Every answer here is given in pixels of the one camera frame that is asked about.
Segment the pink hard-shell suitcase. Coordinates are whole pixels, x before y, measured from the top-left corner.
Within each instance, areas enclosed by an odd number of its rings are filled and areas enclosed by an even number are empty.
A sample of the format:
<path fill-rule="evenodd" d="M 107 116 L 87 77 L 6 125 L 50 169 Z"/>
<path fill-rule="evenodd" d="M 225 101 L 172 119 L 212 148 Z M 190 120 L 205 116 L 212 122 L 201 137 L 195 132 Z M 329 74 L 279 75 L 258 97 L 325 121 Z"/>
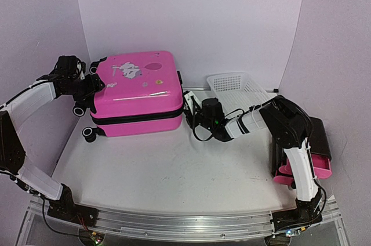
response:
<path fill-rule="evenodd" d="M 104 84 L 87 102 L 76 103 L 78 116 L 90 111 L 95 127 L 82 130 L 87 142 L 108 138 L 172 131 L 182 120 L 181 75 L 167 51 L 127 53 L 104 57 L 89 68 Z"/>

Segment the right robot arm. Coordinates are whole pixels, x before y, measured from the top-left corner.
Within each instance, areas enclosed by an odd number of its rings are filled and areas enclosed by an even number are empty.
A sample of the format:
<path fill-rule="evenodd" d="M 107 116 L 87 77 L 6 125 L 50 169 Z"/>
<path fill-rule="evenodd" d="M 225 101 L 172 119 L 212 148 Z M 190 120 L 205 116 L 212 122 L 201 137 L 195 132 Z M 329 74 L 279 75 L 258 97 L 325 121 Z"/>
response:
<path fill-rule="evenodd" d="M 183 95 L 184 114 L 193 132 L 201 126 L 209 131 L 209 139 L 230 142 L 261 129 L 268 129 L 273 140 L 285 153 L 296 185 L 296 208 L 292 220 L 305 224 L 321 213 L 320 203 L 327 199 L 318 183 L 310 152 L 312 122 L 307 113 L 294 102 L 276 96 L 267 102 L 252 106 L 247 111 L 239 108 L 238 115 L 225 114 L 217 98 L 199 101 L 193 92 Z"/>

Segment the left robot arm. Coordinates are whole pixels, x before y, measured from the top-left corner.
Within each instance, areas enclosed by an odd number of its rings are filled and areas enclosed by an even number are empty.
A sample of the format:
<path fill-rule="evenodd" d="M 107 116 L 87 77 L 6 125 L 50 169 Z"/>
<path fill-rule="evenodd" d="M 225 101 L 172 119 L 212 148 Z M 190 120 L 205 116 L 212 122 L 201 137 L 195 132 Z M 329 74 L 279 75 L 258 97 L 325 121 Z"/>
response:
<path fill-rule="evenodd" d="M 19 134 L 29 118 L 60 96 L 72 96 L 78 107 L 86 110 L 92 105 L 93 96 L 104 87 L 96 73 L 86 73 L 85 62 L 76 56 L 60 56 L 49 74 L 1 105 L 1 173 L 26 192 L 57 201 L 54 209 L 66 221 L 78 216 L 77 206 L 61 199 L 65 186 L 27 157 Z"/>

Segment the white perforated plastic basket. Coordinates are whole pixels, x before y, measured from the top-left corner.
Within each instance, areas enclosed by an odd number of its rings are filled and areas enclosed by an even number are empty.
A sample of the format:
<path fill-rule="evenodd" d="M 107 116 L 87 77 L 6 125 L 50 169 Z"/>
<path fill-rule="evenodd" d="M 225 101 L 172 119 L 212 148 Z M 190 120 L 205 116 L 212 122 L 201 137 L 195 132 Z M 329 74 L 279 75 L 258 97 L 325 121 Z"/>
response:
<path fill-rule="evenodd" d="M 207 77 L 206 81 L 226 113 L 238 108 L 246 111 L 249 107 L 263 104 L 277 95 L 268 93 L 247 73 L 217 74 Z"/>

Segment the black and pink drawer organizer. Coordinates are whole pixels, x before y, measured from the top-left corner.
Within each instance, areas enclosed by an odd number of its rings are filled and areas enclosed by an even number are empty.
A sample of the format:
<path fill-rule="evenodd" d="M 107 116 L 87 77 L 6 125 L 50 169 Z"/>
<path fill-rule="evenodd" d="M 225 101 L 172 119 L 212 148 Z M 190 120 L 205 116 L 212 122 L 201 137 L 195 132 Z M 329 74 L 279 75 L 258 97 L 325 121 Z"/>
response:
<path fill-rule="evenodd" d="M 328 179 L 332 175 L 330 164 L 332 156 L 325 127 L 321 119 L 315 117 L 310 117 L 310 119 L 313 124 L 313 133 L 310 138 L 310 152 L 314 172 L 318 179 Z M 270 162 L 273 181 L 280 185 L 294 187 L 294 177 L 290 162 L 283 149 L 277 145 L 274 139 L 272 139 Z"/>

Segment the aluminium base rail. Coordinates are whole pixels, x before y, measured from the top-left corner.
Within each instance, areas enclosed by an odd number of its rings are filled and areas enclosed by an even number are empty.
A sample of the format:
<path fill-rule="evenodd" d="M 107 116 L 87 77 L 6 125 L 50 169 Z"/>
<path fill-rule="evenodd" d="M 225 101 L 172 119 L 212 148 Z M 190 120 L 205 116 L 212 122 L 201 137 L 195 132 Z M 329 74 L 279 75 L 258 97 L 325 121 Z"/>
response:
<path fill-rule="evenodd" d="M 128 238 L 180 242 L 242 241 L 258 237 L 284 234 L 288 237 L 318 237 L 328 241 L 334 236 L 340 245 L 349 243 L 343 218 L 334 198 L 322 212 L 322 221 L 316 221 L 305 230 L 301 227 L 280 227 L 271 211 L 218 215 L 148 214 L 101 209 L 94 215 L 75 223 L 82 230 L 114 234 Z"/>

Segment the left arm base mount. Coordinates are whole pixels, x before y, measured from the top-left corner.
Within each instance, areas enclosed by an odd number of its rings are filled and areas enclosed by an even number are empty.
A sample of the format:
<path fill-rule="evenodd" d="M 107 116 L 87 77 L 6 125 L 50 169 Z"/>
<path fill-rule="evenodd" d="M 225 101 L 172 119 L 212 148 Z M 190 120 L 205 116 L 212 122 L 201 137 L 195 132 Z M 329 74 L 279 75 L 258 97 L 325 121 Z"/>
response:
<path fill-rule="evenodd" d="M 50 201 L 47 215 L 66 222 L 94 227 L 99 211 L 96 208 L 72 203 Z"/>

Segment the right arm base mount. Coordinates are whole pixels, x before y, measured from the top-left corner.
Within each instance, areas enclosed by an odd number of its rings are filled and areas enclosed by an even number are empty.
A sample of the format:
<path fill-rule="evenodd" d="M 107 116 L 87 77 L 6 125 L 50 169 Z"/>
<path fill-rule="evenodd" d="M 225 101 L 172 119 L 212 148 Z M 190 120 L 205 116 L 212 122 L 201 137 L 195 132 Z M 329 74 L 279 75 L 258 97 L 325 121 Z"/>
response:
<path fill-rule="evenodd" d="M 290 209 L 285 211 L 276 211 L 272 213 L 271 222 L 274 225 L 274 233 L 278 234 L 287 230 L 309 227 L 312 224 L 322 222 L 322 214 L 315 211 L 309 215 L 306 211 L 299 209 Z"/>

